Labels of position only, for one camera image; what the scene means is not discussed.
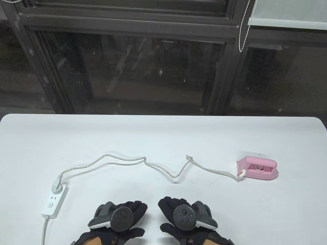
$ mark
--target power strip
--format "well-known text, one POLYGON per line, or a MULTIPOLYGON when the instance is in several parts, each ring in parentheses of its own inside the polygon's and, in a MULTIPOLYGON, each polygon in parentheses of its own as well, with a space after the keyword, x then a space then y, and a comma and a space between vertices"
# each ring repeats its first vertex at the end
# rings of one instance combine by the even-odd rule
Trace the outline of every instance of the power strip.
POLYGON ((62 184, 62 191, 59 194, 53 194, 50 190, 49 196, 45 201, 41 214, 43 217, 49 216, 49 218, 54 219, 57 217, 60 207, 66 197, 68 192, 68 187, 62 184))

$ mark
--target gloved hand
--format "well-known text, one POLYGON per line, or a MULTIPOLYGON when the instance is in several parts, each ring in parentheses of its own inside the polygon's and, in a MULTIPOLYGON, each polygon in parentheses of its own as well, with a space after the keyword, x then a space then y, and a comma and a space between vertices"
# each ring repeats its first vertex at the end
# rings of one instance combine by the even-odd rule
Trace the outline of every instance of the gloved hand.
MULTIPOLYGON (((138 221, 140 221, 140 219, 143 217, 147 210, 147 205, 145 203, 142 203, 141 201, 126 202, 116 206, 117 208, 123 206, 128 207, 133 212, 134 221, 131 227, 135 225, 138 221)), ((112 228, 101 227, 83 233, 77 240, 75 245, 82 245, 87 240, 96 237, 100 238, 102 245, 123 245, 129 239, 143 236, 144 232, 145 231, 142 228, 133 228, 122 232, 117 232, 112 230, 112 228)))
POLYGON ((165 223, 160 226, 161 231, 166 232, 176 238, 179 242, 186 240, 186 244, 189 245, 202 245, 206 239, 213 241, 220 245, 233 244, 230 240, 221 237, 217 232, 207 228, 195 227, 191 231, 183 231, 174 225, 173 214, 175 209, 180 205, 191 206, 185 199, 176 199, 171 197, 165 197, 158 203, 159 208, 169 220, 171 224, 165 223))

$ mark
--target plug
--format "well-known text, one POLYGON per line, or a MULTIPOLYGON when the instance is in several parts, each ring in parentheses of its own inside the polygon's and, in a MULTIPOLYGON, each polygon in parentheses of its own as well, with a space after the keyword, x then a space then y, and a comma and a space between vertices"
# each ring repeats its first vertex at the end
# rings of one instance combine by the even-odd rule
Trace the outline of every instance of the plug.
POLYGON ((53 194, 57 195, 62 192, 62 184, 61 184, 62 174, 58 176, 58 178, 53 182, 51 191, 53 194))
POLYGON ((246 175, 246 170, 242 169, 242 173, 239 175, 240 178, 243 178, 246 175))

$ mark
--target roller blind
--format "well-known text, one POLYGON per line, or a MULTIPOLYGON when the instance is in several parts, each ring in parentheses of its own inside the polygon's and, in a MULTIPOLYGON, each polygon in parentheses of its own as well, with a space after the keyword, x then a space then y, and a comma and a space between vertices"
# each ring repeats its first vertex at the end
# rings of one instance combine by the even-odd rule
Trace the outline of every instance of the roller blind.
POLYGON ((248 24, 327 30, 327 0, 256 0, 248 24))

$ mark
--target dark window glass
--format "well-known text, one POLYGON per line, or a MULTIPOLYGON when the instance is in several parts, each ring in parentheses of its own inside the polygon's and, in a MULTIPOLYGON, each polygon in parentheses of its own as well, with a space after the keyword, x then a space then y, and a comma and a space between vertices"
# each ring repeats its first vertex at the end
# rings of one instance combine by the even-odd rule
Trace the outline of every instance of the dark window glass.
POLYGON ((228 0, 38 0, 36 3, 211 17, 225 17, 228 6, 228 0))
POLYGON ((40 33, 78 113, 205 113, 222 44, 40 33))
POLYGON ((327 117, 327 48, 251 44, 227 114, 327 117))
POLYGON ((8 113, 54 113, 7 20, 0 20, 0 119, 8 113))

